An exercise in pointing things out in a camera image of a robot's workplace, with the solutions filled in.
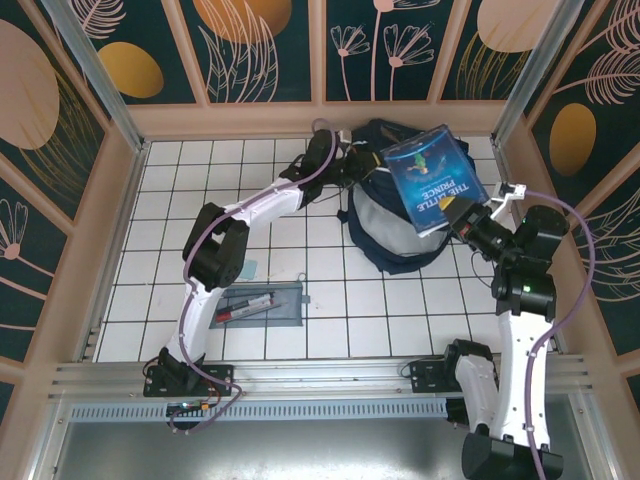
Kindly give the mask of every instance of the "white tile floor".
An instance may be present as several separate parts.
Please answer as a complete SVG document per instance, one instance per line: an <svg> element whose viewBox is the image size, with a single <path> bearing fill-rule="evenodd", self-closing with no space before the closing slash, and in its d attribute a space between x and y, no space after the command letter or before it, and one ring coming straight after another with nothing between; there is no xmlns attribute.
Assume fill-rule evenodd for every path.
<svg viewBox="0 0 640 480"><path fill-rule="evenodd" d="M466 138L484 184L500 175L487 138ZM95 361L145 361L173 332L184 286L181 250L205 202L236 202L267 186L305 150L304 139L157 142L152 145ZM499 351L494 302L468 247L452 242L431 265L383 275L335 217L346 194L321 199L271 228L251 231L254 281L294 281L311 296L301 327L209 332L208 360L414 356L443 353L456 337ZM490 265L473 258L488 281Z"/></svg>

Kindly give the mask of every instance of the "backpack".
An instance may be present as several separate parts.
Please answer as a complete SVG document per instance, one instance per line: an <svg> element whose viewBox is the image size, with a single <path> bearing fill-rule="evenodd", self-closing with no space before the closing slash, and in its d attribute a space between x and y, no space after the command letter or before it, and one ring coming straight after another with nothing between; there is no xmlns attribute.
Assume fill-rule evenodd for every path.
<svg viewBox="0 0 640 480"><path fill-rule="evenodd" d="M422 131L375 119L354 130L352 136L354 144L366 142L379 153L419 133ZM468 155L469 145L461 140L458 143L475 171L473 159ZM348 224L351 240L378 270L391 275L414 272L430 264L452 235L448 226L424 238L416 234L384 164L349 190L347 207L347 211L338 212L338 218Z"/></svg>

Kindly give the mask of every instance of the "book cover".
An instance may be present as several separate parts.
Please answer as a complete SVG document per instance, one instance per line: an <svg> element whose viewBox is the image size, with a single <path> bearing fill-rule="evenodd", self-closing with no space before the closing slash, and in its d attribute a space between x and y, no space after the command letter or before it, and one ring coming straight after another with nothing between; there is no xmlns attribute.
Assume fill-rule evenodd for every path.
<svg viewBox="0 0 640 480"><path fill-rule="evenodd" d="M420 237L447 224L438 206L444 197L463 196L478 203L489 200L446 125L389 147L382 154Z"/></svg>

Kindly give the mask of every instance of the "red marker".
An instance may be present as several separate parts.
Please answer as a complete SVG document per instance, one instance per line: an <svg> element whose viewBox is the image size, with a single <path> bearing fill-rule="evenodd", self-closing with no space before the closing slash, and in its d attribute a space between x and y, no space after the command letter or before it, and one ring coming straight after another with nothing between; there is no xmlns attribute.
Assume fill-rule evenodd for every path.
<svg viewBox="0 0 640 480"><path fill-rule="evenodd" d="M273 304L273 295L270 293L252 300L245 300L244 302L219 310L216 315L216 323L224 323L235 318L246 317L266 310Z"/></svg>

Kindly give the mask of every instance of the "gray pencil case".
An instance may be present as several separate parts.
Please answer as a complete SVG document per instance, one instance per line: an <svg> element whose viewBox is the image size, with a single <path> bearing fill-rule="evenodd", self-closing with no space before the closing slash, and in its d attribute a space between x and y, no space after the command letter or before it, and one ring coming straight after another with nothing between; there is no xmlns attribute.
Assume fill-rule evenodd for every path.
<svg viewBox="0 0 640 480"><path fill-rule="evenodd" d="M309 303L309 297L302 294L302 282L234 284L225 290L217 308L232 307L270 292L274 305L279 306L224 323L216 323L214 317L209 328L260 328L267 322L269 327L302 326L302 305Z"/></svg>

